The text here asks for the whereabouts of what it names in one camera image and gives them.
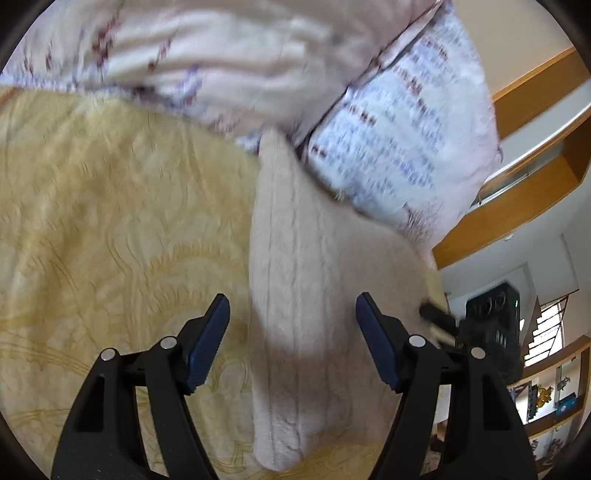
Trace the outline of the beige cable-knit garment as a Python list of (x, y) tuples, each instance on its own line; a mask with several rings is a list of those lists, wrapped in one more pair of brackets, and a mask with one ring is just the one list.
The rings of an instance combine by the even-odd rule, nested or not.
[(432, 261), (394, 230), (332, 199), (279, 131), (263, 134), (252, 215), (249, 360), (256, 460), (283, 472), (322, 451), (384, 443), (400, 402), (356, 323), (372, 295), (431, 337), (422, 302), (446, 297)]

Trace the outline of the blue-patterned white pillow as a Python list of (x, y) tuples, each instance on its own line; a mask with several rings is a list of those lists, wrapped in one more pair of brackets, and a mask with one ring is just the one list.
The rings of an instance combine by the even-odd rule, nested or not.
[(495, 109), (474, 43), (438, 1), (348, 88), (305, 144), (335, 197), (433, 250), (502, 164)]

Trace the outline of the wooden headboard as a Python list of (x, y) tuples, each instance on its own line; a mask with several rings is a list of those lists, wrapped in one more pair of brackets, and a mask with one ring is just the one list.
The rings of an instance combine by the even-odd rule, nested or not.
[(446, 268), (533, 221), (579, 187), (590, 164), (590, 72), (574, 47), (493, 95), (505, 165), (435, 248)]

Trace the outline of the orange yellow patterned bedspread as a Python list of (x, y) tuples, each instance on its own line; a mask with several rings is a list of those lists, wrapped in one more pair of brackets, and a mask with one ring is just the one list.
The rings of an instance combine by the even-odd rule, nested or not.
[(224, 294), (228, 330), (187, 404), (221, 478), (271, 477), (252, 451), (257, 175), (255, 156), (197, 123), (2, 89), (1, 411), (43, 473), (103, 349), (145, 349)]

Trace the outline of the white floral pillow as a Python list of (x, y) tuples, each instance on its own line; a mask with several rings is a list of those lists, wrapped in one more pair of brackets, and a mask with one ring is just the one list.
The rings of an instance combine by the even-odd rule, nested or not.
[(5, 85), (103, 92), (197, 119), (247, 149), (307, 137), (437, 1), (57, 1), (2, 70)]

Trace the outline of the wooden wall shelf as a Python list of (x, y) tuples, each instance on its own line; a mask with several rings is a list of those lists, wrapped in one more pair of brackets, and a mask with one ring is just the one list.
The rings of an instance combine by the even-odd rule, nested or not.
[(579, 434), (590, 388), (590, 337), (527, 366), (509, 386), (525, 426), (535, 466), (546, 474)]

